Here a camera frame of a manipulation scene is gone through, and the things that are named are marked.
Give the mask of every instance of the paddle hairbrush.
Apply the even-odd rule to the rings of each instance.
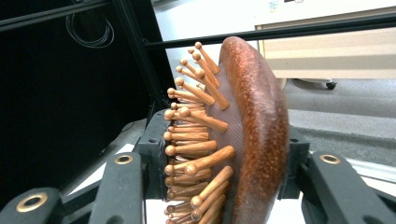
[[[169,156],[167,223],[264,223],[283,180],[288,155],[288,114],[270,67],[246,41],[224,40],[219,65],[202,48],[180,60],[168,90],[172,121],[163,137]]]

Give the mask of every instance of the speckled brown surface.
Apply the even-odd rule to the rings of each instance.
[[[232,223],[264,223],[287,165],[288,114],[276,78],[260,53],[238,37],[222,44],[243,125],[243,159]]]

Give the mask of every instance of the black metal rod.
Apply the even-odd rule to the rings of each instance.
[[[70,7],[59,7],[56,9],[37,12],[34,14],[16,17],[12,19],[7,19],[0,21],[0,32],[20,28],[22,26],[27,26],[42,21],[49,21],[56,18],[64,17],[67,15],[88,11],[98,7],[104,7],[109,5],[109,0],[91,0],[87,3],[76,4]]]
[[[145,49],[172,49],[188,47],[194,45],[196,41],[200,41],[203,44],[207,45],[220,44],[228,36],[239,36],[246,41],[249,41],[306,35],[326,35],[343,32],[374,30],[389,27],[396,27],[396,13],[340,21],[325,21],[313,24],[276,27],[251,32],[231,33],[225,35],[210,35],[188,39],[148,43],[145,45]]]
[[[165,108],[163,103],[164,94],[160,81],[147,51],[143,49],[144,37],[141,34],[138,18],[134,13],[134,8],[130,0],[113,0],[113,6],[119,15],[122,28],[125,31],[132,54],[134,55],[139,74],[142,76],[144,85],[148,89],[150,99],[158,104],[159,109]]]

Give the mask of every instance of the black bar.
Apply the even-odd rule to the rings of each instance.
[[[374,30],[381,28],[396,27],[396,13],[376,15],[357,19],[347,19],[340,21],[325,21],[313,24],[304,24],[287,27],[277,27],[272,29],[231,33],[226,35],[201,36],[189,39],[180,39],[164,42],[148,43],[145,49],[172,49],[193,46],[196,41],[203,44],[220,44],[228,36],[239,36],[249,40],[276,39],[306,35],[326,35],[343,32]]]
[[[328,217],[326,223],[396,223],[396,217],[346,159],[315,152],[307,167]]]
[[[108,4],[110,4],[109,0],[92,0],[87,3],[84,2],[70,7],[60,7],[53,10],[37,12],[26,16],[0,21],[0,32],[20,28],[22,26],[35,24],[42,21],[49,21],[98,7],[104,7]]]
[[[158,108],[166,108],[163,103],[164,95],[155,73],[154,67],[149,59],[148,53],[143,49],[144,37],[141,34],[138,19],[134,13],[134,8],[129,0],[113,0],[114,9],[119,15],[122,28],[127,36],[129,46],[139,69],[139,74],[148,88],[151,100],[154,100]]]
[[[110,157],[89,223],[141,224],[145,214],[140,155],[129,152]]]

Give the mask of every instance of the gray floor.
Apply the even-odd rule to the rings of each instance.
[[[311,150],[396,166],[396,79],[338,79],[324,84],[289,79],[290,124]]]

